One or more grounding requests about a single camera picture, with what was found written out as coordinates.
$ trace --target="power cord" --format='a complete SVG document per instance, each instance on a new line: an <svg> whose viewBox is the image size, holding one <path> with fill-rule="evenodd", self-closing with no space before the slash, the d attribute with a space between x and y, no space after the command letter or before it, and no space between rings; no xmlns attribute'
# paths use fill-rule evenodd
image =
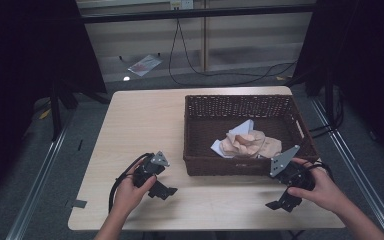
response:
<svg viewBox="0 0 384 240"><path fill-rule="evenodd" d="M111 188L110 196L108 199L108 213L111 212L111 209L114 203L114 195L121 181L123 181L123 179L125 179L129 175L133 175L133 174L127 174L127 173L130 171L130 169L132 169L136 165L136 163L138 163L142 158L149 157L151 155L152 155L151 153L142 154L135 161L133 161L132 164L130 164L130 166L118 178L115 179L115 183Z"/></svg>
<svg viewBox="0 0 384 240"><path fill-rule="evenodd" d="M343 96L343 93L339 89L338 89L338 96L339 96L339 99L338 99L338 102L336 103L336 117L335 117L334 123L310 129L309 130L310 132L317 132L317 131L321 131L321 130L328 128L328 130L325 130L322 133L318 133L318 134L312 136L312 138L318 138L318 137L321 137L327 133L333 132L333 131L337 130L342 125L342 123L344 121L344 96Z"/></svg>
<svg viewBox="0 0 384 240"><path fill-rule="evenodd" d="M189 67L196 73L196 74L199 74L199 75L202 75L202 76L206 76L206 77L212 77L212 76L222 76L222 75L238 75L238 76L248 76L248 77L256 77L255 79L252 79L252 80L249 80L249 81L245 81L245 82L239 82L239 83L233 83L233 84L221 84L221 85L218 85L218 86L236 86L236 85L242 85L242 84L248 84L248 83L252 83L252 82L255 82L255 81L258 81L260 79L263 79L265 77L272 77L272 76L276 76L276 75L279 75L279 74L282 74L284 72L286 72L289 68L291 68L293 65L296 64L297 61L295 62L292 62L292 63L280 63L280 64L276 64L276 65L273 65L269 68L269 70L264 74L264 75L259 75L259 74L249 74L249 73L214 73L214 74L207 74L207 73L201 73L201 72L198 72L195 70L195 68L192 66L190 60L189 60L189 55L188 55L188 52L187 52L187 48L186 48L186 43L185 43L185 39L183 37L183 31L182 31L182 26L180 25L180 21L179 19L177 19L177 27L176 27L176 32L174 34L174 38L173 38L173 45L171 47L171 51L170 51L170 58L169 58L169 65L168 65L168 71L169 71L169 74L170 74L170 77L171 79L179 84L179 85L183 85L183 86L193 86L193 87L202 87L202 86L206 86L204 84L187 84L187 83L181 83L181 82L178 82L173 74L171 73L171 61L172 61L172 55L173 55L173 50L174 50L174 46L176 44L176 38L177 38L177 34L180 30L180 35L181 35L181 38L182 38L182 42L183 42L183 48L184 48L184 52L185 52L185 55L186 55L186 59L187 59L187 62L189 64ZM270 74L270 71L277 67L277 66L280 66L280 65L289 65L287 66L286 69L282 70L281 72L278 72L276 74Z"/></svg>

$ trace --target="beige cloth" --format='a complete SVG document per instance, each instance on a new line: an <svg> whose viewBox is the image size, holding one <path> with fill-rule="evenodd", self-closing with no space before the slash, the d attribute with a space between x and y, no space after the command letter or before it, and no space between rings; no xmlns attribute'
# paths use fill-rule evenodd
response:
<svg viewBox="0 0 384 240"><path fill-rule="evenodd" d="M272 158L282 151L282 142L266 137L261 131L251 130L248 134L226 133L220 143L220 150L226 156Z"/></svg>

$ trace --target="brown woven basket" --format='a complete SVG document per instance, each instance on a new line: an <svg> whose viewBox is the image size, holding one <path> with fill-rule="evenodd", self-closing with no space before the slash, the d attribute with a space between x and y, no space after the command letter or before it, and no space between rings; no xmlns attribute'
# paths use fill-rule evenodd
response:
<svg viewBox="0 0 384 240"><path fill-rule="evenodd" d="M319 157L291 95L189 95L185 98L183 159L190 176L268 175L270 159L226 159L211 150L216 139L252 119L254 129L282 141L282 151L299 145L296 157Z"/></svg>

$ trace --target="hand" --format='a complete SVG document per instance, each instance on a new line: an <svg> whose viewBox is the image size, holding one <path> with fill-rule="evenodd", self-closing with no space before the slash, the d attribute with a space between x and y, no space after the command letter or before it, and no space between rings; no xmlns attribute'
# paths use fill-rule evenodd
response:
<svg viewBox="0 0 384 240"><path fill-rule="evenodd" d="M113 208L110 214L105 219L104 224L96 235L95 239L118 239L118 235L123 228L123 225L129 216L130 212L135 209L143 195L154 185L157 178L152 176L140 187L133 185L133 176L135 169L142 163L143 159L135 164L128 172L128 176L123 179L117 187L116 195L114 198Z"/></svg>
<svg viewBox="0 0 384 240"><path fill-rule="evenodd" d="M123 209L129 214L135 209L143 195L149 191L154 185L157 178L155 176L150 177L140 188L133 185L133 176L135 169L142 163L143 159L135 164L128 172L127 177L123 179L117 188L117 192L114 198L113 208Z"/></svg>
<svg viewBox="0 0 384 240"><path fill-rule="evenodd" d="M305 167L313 165L312 163L293 158L294 162L303 164ZM300 197L314 202L318 206L338 213L342 209L343 204L349 202L348 198L342 193L342 191L336 186L332 179L321 169L313 168L310 170L315 180L315 187L312 191L308 191L302 188L290 187L288 193L295 197Z"/></svg>

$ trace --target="wall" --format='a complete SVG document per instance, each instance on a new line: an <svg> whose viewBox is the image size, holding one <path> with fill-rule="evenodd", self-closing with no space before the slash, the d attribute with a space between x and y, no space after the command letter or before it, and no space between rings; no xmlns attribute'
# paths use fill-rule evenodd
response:
<svg viewBox="0 0 384 240"><path fill-rule="evenodd" d="M195 0L194 8L229 8L309 4L314 0ZM111 14L169 10L169 1L90 1L77 0L81 14ZM212 55L220 50L267 48L291 45L299 52L311 13L270 14L232 17L181 19L188 51L199 51L200 65L211 67ZM87 24L96 56L128 56L171 51L177 22L174 19L121 23ZM175 52L183 51L181 42Z"/></svg>

